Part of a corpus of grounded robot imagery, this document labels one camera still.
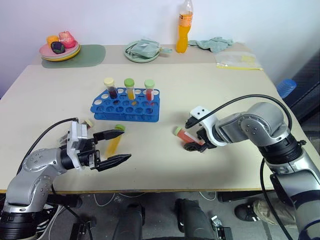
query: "plate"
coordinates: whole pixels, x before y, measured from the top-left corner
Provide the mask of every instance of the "plate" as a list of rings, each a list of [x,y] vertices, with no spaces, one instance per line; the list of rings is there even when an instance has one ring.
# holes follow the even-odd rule
[[[42,56],[42,57],[44,57],[46,59],[63,59],[65,57],[68,57],[68,56],[74,54],[76,51],[78,51],[79,48],[80,48],[80,45],[78,45],[78,47],[75,50],[73,50],[72,52],[70,52],[69,54],[64,55],[64,56],[60,56],[60,54],[57,54],[55,57],[46,57],[46,56]]]
[[[151,57],[151,58],[147,58],[147,57],[144,57],[144,56],[132,57],[131,54],[127,53],[127,49],[131,48],[133,45],[137,44],[138,42],[139,41],[133,41],[133,42],[129,43],[123,50],[124,55],[130,61],[143,64],[143,63],[151,62],[151,61],[155,60],[159,56],[159,52],[158,52],[154,57]]]
[[[46,43],[45,45],[43,45],[40,49],[39,49],[39,53],[45,57],[45,58],[56,58],[56,57],[65,57],[68,54],[77,51],[77,48],[79,47],[79,43],[77,41],[75,41],[75,46],[71,47],[71,48],[66,48],[64,53],[61,54],[56,54],[54,53],[54,51],[52,51],[51,47],[48,46],[48,44]]]
[[[73,58],[75,55],[77,55],[80,52],[80,49],[81,49],[81,47],[79,46],[79,49],[76,52],[74,52],[73,54],[71,54],[69,56],[62,57],[62,58],[50,59],[50,58],[46,58],[44,56],[42,58],[47,60],[47,61],[50,61],[50,62],[60,62],[60,61],[64,61],[64,60],[68,60],[68,59]]]

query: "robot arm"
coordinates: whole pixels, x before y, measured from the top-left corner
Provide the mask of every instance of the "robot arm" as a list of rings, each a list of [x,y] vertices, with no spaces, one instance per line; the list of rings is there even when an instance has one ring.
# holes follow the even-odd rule
[[[123,134],[121,130],[107,130],[88,139],[87,127],[73,121],[66,135],[66,145],[39,149],[28,155],[21,171],[10,182],[1,212],[0,240],[22,240],[36,234],[38,217],[47,201],[54,179],[70,169],[84,167],[99,172],[113,168],[131,157],[121,154],[100,160],[96,144]]]
[[[207,115],[201,106],[190,112],[186,128]],[[284,123],[280,109],[267,102],[259,102],[248,111],[235,113],[218,120],[211,115],[200,121],[197,131],[205,144],[187,143],[188,151],[204,151],[249,139],[255,144],[273,174],[271,182],[278,197],[294,206],[300,236],[313,239],[320,236],[320,172]]]

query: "white wall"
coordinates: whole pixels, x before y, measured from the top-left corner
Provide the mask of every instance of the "white wall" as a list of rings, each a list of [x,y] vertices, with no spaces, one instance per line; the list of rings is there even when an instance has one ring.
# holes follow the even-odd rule
[[[141,37],[176,41],[183,0],[3,0],[0,96],[48,35],[69,30],[81,44],[125,45]],[[193,0],[189,39],[222,36],[253,49],[276,83],[320,48],[320,0]]]

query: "green mat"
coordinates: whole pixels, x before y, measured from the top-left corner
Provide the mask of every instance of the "green mat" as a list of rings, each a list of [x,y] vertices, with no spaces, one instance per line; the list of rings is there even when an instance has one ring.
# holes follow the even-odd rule
[[[80,52],[73,58],[64,61],[47,61],[42,59],[42,66],[46,69],[82,68],[100,64],[106,56],[106,49],[102,45],[81,45]]]

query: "yellow liquid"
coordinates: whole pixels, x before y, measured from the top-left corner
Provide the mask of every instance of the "yellow liquid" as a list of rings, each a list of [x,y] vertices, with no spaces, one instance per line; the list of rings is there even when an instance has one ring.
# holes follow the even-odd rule
[[[184,17],[191,17],[192,14],[184,14]],[[191,22],[189,26],[182,26],[179,24],[179,39],[176,43],[175,50],[178,53],[184,53],[188,47],[188,33],[191,28]]]
[[[110,143],[104,153],[104,157],[106,159],[113,156],[116,153],[120,139],[121,139],[121,136],[117,136],[116,138],[114,138],[110,141]]]
[[[135,100],[135,93],[132,88],[127,88],[127,93],[128,93],[128,99],[129,100]]]

